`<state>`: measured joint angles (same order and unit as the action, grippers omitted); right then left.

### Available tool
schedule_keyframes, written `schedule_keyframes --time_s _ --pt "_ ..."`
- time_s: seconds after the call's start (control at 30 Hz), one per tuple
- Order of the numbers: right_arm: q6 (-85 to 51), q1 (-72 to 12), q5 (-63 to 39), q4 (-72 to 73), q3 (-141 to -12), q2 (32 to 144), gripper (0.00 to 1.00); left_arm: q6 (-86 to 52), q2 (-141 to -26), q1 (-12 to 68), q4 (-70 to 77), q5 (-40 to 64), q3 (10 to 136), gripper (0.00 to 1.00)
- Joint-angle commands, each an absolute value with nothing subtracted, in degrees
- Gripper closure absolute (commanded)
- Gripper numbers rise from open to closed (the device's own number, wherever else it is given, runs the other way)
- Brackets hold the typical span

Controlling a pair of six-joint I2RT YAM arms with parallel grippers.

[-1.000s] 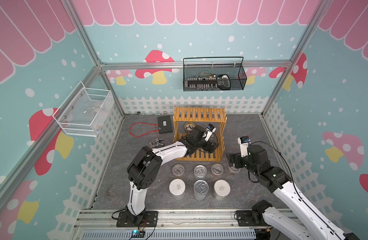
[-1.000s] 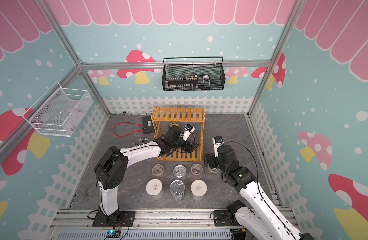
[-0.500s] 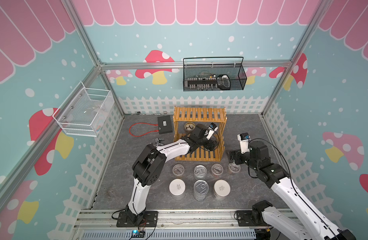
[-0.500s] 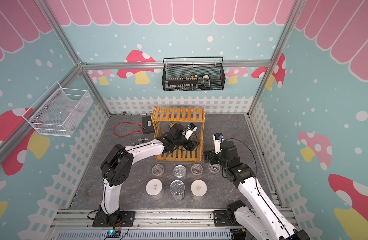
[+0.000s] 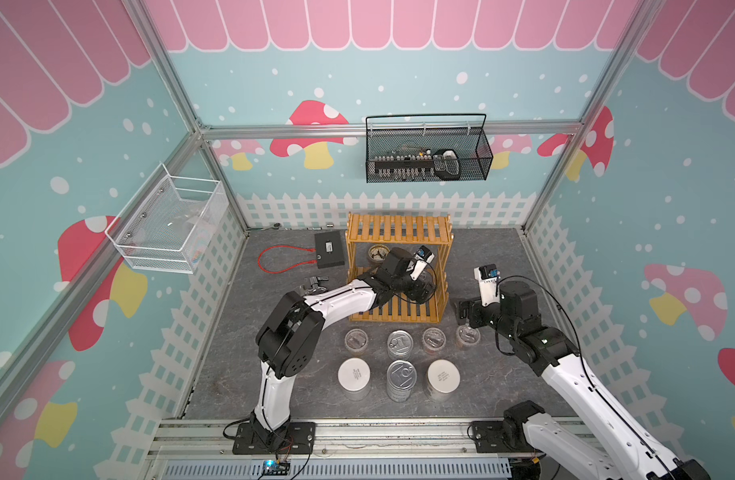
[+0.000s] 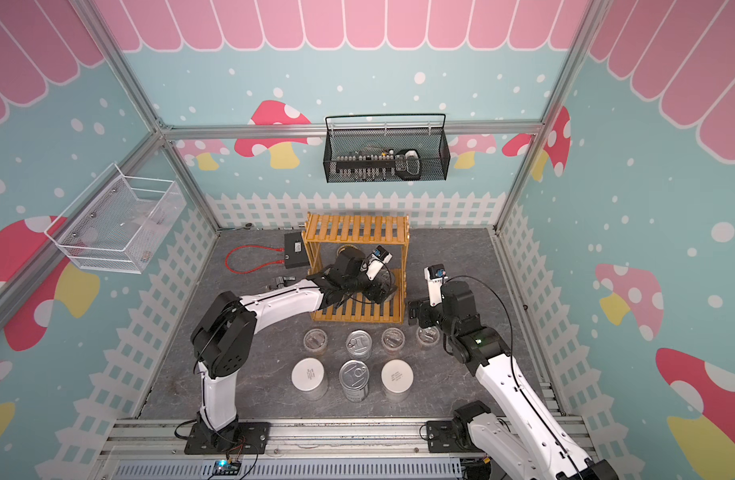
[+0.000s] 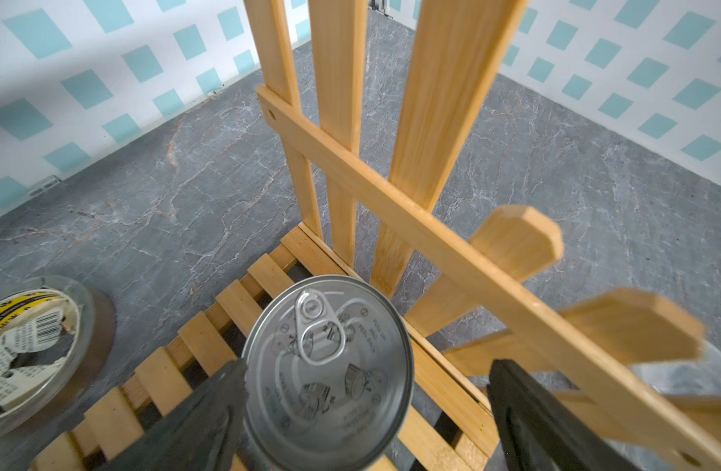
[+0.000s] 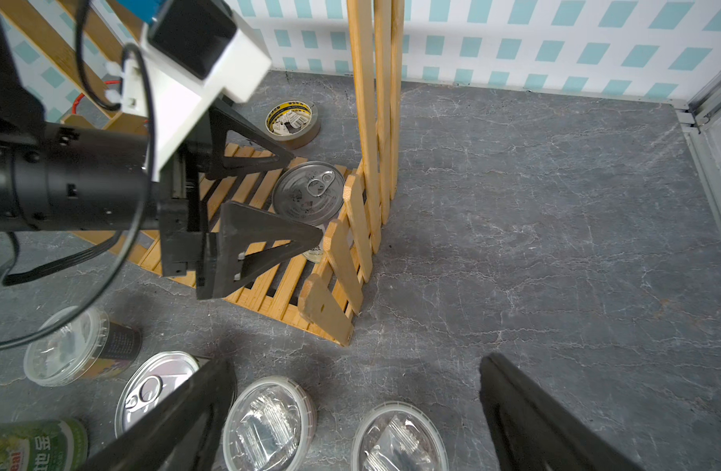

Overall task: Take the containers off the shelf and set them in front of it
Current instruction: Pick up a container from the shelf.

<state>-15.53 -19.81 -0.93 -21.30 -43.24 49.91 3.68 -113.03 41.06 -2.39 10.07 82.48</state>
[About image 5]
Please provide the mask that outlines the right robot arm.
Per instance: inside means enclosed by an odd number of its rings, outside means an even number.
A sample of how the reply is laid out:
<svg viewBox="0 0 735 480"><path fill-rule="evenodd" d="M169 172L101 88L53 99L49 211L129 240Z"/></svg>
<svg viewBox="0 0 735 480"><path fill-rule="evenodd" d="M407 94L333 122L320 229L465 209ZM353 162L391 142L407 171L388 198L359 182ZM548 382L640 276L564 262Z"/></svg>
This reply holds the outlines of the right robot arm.
<svg viewBox="0 0 735 480"><path fill-rule="evenodd" d="M533 449L579 479L707 479L694 459L681 459L651 435L595 378L577 339L543 324L537 282L521 275L497 277L491 266L477 272L479 298L457 308L469 326L489 326L505 339L509 355L559 393L599 446L559 424L543 407L525 400L495 424L499 445L517 452Z"/></svg>

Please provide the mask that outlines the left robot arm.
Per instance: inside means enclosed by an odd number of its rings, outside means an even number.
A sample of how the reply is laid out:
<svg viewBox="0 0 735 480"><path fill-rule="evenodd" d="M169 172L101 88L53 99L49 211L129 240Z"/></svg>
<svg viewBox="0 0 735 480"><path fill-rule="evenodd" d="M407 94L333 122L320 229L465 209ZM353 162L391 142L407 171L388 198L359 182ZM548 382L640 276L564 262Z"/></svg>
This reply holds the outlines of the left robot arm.
<svg viewBox="0 0 735 480"><path fill-rule="evenodd" d="M415 303L429 301L435 285L423 281L421 274L434 261L435 253L427 246L414 254L395 247L381 265L340 288L307 296L291 291L282 297L256 336L262 381L250 425L270 449L286 439L295 380L313 359L323 331L397 296Z"/></svg>

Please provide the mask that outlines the orange label seed jar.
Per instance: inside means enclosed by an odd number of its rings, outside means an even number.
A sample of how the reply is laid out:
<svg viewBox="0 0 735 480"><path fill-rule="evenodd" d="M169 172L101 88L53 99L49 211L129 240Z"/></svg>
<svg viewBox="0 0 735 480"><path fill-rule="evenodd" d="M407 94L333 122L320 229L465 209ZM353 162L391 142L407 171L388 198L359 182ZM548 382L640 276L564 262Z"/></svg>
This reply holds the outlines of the orange label seed jar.
<svg viewBox="0 0 735 480"><path fill-rule="evenodd" d="M347 352L353 356L362 356L368 350L369 335L361 328L353 328L345 335Z"/></svg>

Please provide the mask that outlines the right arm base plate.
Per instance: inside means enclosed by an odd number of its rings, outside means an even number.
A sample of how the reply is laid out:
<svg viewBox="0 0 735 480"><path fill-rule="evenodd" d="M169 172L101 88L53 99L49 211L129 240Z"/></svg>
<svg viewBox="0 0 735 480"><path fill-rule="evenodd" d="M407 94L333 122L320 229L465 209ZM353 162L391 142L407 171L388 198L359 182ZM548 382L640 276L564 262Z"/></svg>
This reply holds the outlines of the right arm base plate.
<svg viewBox="0 0 735 480"><path fill-rule="evenodd" d="M521 430L513 420L473 421L467 428L467 436L475 443L477 453L522 452L525 443Z"/></svg>

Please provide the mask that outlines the red label seed jar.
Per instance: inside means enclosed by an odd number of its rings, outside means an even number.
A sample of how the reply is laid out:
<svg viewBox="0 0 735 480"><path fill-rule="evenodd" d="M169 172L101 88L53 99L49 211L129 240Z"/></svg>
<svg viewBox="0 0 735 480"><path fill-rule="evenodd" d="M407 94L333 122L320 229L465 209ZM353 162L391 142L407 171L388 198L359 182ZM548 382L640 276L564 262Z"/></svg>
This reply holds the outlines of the red label seed jar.
<svg viewBox="0 0 735 480"><path fill-rule="evenodd" d="M421 334L421 347L423 351L429 355L437 355L443 351L447 344L447 336L445 332L437 327L427 328Z"/></svg>

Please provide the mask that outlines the white lid green can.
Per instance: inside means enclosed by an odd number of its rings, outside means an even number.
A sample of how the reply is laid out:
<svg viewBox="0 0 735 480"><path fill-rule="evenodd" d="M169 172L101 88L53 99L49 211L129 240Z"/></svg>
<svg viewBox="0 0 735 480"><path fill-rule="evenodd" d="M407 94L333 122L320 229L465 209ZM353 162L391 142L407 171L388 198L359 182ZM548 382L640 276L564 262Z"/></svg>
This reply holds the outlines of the white lid green can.
<svg viewBox="0 0 735 480"><path fill-rule="evenodd" d="M338 370L338 381L349 400L361 401L371 390L371 368L362 358L349 358Z"/></svg>

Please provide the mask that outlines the wooden two-tier shelf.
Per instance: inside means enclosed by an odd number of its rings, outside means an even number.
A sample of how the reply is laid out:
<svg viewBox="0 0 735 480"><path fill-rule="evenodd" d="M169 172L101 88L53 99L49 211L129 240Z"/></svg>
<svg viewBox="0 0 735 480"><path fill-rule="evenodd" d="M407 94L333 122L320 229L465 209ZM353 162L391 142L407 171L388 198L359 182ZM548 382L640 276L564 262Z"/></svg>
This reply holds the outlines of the wooden two-tier shelf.
<svg viewBox="0 0 735 480"><path fill-rule="evenodd" d="M393 298L388 304L369 312L354 315L352 320L438 324L443 320L449 291L445 266L453 247L453 224L451 218L433 216L401 216L351 213L347 221L346 249L348 258L348 279L369 270L368 266L358 264L358 246L383 244L399 246L413 253L419 246L427 246L435 253L433 272L435 275L435 295L423 305L411 304L403 297Z"/></svg>

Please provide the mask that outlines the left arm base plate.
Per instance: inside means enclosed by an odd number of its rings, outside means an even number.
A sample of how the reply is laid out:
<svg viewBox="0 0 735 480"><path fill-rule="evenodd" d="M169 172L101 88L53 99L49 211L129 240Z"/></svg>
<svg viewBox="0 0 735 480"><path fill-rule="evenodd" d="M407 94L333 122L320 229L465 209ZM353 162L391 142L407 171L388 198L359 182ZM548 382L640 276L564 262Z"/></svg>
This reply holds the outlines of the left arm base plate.
<svg viewBox="0 0 735 480"><path fill-rule="evenodd" d="M260 422L246 422L238 427L232 453L308 455L314 450L316 432L315 422L287 422L275 431L265 430Z"/></svg>

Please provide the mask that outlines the tall green label can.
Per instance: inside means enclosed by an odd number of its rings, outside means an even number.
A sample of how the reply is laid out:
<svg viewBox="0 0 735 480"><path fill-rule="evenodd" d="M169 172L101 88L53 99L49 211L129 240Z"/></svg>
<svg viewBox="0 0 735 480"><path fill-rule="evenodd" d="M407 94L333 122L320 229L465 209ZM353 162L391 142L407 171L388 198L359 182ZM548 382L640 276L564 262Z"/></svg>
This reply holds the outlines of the tall green label can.
<svg viewBox="0 0 735 480"><path fill-rule="evenodd" d="M417 384L417 368L407 360L395 360L387 368L387 396L403 403L409 400Z"/></svg>

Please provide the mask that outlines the small clear seed jar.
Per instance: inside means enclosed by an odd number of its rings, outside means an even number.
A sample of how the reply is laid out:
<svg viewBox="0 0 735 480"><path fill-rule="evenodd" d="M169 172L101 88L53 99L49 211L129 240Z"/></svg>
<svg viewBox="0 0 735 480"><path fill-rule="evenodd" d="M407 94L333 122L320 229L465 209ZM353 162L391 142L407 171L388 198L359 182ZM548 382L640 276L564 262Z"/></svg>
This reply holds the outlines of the small clear seed jar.
<svg viewBox="0 0 735 480"><path fill-rule="evenodd" d="M455 332L455 343L461 349L471 349L481 342L479 329L471 328L469 325L460 325Z"/></svg>

